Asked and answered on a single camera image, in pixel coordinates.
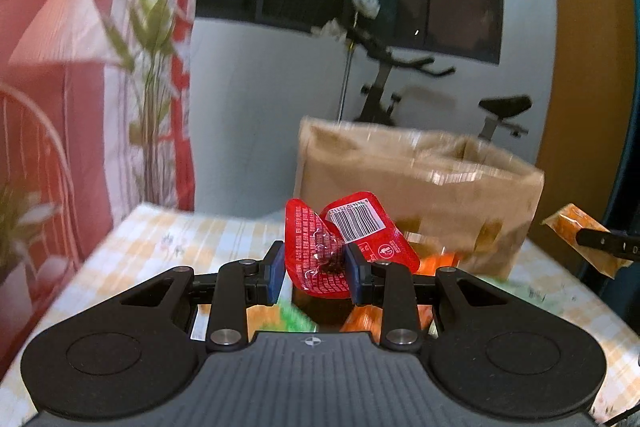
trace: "white barcode label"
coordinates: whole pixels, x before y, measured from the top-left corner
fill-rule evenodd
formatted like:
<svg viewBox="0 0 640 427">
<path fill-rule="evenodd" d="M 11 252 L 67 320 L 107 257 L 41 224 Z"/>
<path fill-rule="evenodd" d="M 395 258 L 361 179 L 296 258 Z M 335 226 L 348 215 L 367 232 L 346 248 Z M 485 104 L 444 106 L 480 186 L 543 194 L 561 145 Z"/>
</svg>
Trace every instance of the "white barcode label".
<svg viewBox="0 0 640 427">
<path fill-rule="evenodd" d="M 367 199 L 336 206 L 326 213 L 326 219 L 338 227 L 340 235 L 347 243 L 385 228 L 382 219 Z"/>
</svg>

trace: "tablecloth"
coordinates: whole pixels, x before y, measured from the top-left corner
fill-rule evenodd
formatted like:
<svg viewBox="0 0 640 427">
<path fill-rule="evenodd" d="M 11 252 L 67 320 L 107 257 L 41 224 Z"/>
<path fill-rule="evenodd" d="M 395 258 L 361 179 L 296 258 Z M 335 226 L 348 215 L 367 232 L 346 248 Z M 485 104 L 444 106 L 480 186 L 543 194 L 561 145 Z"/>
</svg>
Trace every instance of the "tablecloth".
<svg viewBox="0 0 640 427">
<path fill-rule="evenodd" d="M 170 267 L 185 264 L 196 273 L 215 272 L 236 259 L 261 259 L 271 243 L 283 237 L 280 223 L 220 219 L 141 204 L 95 250 L 31 336 Z M 598 421 L 640 399 L 640 339 L 602 301 L 528 241 L 510 280 L 556 300 L 562 317 L 602 345 L 608 368 L 592 410 Z M 5 427 L 18 427 L 35 413 L 20 378 L 20 355 L 0 385 L 0 425 Z"/>
</svg>

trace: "printed curtain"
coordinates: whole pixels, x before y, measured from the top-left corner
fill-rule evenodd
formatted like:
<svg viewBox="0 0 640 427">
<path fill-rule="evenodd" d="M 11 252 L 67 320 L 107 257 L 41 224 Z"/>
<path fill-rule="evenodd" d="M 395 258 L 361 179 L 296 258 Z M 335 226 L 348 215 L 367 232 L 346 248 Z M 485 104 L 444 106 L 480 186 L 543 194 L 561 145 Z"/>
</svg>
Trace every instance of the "printed curtain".
<svg viewBox="0 0 640 427">
<path fill-rule="evenodd" d="M 0 0 L 0 377 L 141 201 L 193 209 L 195 0 Z"/>
</svg>

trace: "metal pole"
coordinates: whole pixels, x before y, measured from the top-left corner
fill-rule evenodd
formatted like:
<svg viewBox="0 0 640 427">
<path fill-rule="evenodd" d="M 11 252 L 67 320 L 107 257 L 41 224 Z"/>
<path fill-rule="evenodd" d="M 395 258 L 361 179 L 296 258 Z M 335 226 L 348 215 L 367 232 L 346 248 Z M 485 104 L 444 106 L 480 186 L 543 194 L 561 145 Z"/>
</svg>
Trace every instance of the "metal pole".
<svg viewBox="0 0 640 427">
<path fill-rule="evenodd" d="M 353 18 L 353 27 L 356 27 L 358 23 L 358 12 L 356 12 Z M 344 113 L 344 102 L 347 98 L 347 87 L 349 86 L 349 75 L 351 74 L 351 59 L 353 58 L 353 52 L 355 51 L 355 43 L 351 41 L 347 49 L 347 63 L 344 67 L 344 76 L 342 78 L 342 89 L 340 90 L 340 103 L 338 104 L 338 117 L 337 121 L 342 121 L 342 115 Z"/>
</svg>

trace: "white wall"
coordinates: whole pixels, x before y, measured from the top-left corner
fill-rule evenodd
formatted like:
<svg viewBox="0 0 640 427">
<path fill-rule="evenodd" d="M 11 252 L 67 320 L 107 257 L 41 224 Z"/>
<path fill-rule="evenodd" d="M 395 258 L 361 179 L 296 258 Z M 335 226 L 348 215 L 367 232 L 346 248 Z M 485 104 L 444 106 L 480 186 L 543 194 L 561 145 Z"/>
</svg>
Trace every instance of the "white wall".
<svg viewBox="0 0 640 427">
<path fill-rule="evenodd" d="M 298 123 L 306 114 L 335 118 L 344 48 L 305 34 L 242 23 L 196 20 L 192 44 L 191 136 L 196 209 L 259 217 L 290 196 Z M 436 55 L 455 75 L 430 79 L 393 71 L 386 100 L 409 84 L 441 94 L 429 102 L 406 96 L 395 112 L 401 126 L 478 134 L 489 96 L 529 94 L 533 108 L 517 119 L 529 135 L 498 130 L 494 142 L 534 162 L 545 124 L 556 47 L 556 0 L 504 0 L 499 66 Z M 407 56 L 419 55 L 405 52 Z M 346 118 L 359 114 L 362 84 L 377 64 L 358 50 L 353 59 Z"/>
</svg>

